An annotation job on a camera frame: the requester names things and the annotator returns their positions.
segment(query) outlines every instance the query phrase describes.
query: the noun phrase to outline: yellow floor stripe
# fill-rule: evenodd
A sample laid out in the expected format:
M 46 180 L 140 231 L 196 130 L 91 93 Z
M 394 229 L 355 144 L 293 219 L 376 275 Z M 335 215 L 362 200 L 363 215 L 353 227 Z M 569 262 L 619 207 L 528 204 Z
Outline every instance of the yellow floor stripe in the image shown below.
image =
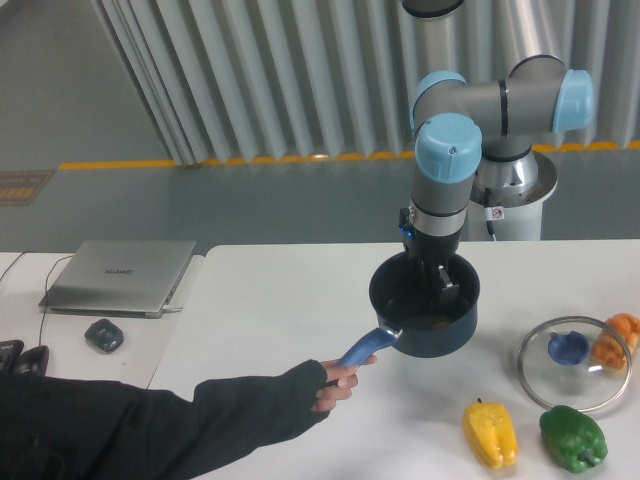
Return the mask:
M 534 145 L 533 149 L 540 153 L 556 153 L 556 152 L 593 152 L 607 150 L 621 150 L 620 147 L 613 142 L 593 142 L 587 146 L 579 143 L 567 143 L 559 147 L 552 145 Z M 640 140 L 630 142 L 625 150 L 640 149 Z M 336 157 L 329 155 L 310 155 L 302 157 L 299 155 L 289 155 L 277 160 L 273 157 L 256 157 L 247 162 L 244 158 L 233 157 L 226 161 L 211 158 L 199 163 L 197 166 L 221 166 L 221 165 L 267 165 L 272 163 L 313 163 L 313 162 L 359 162 L 366 160 L 403 160 L 413 158 L 414 153 L 410 150 L 394 154 L 391 152 L 375 152 L 369 156 L 360 153 L 341 153 Z M 63 163 L 58 170 L 100 170 L 100 169 L 117 169 L 117 168 L 168 168 L 182 167 L 173 160 L 139 160 L 139 161 L 116 161 L 116 162 L 86 162 L 86 163 Z

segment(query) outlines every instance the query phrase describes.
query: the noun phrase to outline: yellow bell pepper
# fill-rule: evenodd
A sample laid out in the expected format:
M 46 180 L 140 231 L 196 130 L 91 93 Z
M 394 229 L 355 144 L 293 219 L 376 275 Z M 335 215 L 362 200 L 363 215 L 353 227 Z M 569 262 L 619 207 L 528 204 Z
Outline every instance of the yellow bell pepper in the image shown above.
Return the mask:
M 462 429 L 471 450 L 484 465 L 498 470 L 516 461 L 518 441 L 504 405 L 478 399 L 465 409 Z

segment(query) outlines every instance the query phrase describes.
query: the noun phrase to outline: silver laptop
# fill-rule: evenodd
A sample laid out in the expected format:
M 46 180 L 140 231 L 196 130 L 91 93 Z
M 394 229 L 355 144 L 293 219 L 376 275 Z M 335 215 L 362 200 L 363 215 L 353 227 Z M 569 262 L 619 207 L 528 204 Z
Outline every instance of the silver laptop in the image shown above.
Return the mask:
M 86 240 L 40 306 L 58 313 L 159 318 L 171 310 L 195 244 Z

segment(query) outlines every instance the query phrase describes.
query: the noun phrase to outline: human hand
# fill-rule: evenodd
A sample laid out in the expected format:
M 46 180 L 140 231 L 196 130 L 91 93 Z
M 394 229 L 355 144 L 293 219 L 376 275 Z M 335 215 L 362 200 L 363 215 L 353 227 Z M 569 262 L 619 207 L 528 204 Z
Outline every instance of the human hand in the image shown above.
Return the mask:
M 378 358 L 371 355 L 363 365 L 376 363 Z M 327 371 L 327 385 L 318 390 L 318 400 L 311 407 L 312 412 L 329 412 L 336 408 L 337 402 L 351 398 L 351 389 L 358 385 L 356 365 L 351 367 L 339 367 L 338 360 L 320 362 Z

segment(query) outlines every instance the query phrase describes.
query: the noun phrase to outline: corrugated wall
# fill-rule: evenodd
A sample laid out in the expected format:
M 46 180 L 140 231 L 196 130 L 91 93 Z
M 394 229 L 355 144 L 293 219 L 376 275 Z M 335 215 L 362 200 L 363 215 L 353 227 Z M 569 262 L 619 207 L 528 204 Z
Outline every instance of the corrugated wall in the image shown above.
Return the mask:
M 412 150 L 409 105 L 426 74 L 505 76 L 492 0 L 421 21 L 395 0 L 94 0 L 172 157 Z M 569 68 L 588 70 L 596 118 L 538 142 L 614 142 L 637 131 L 640 2 L 549 0 Z

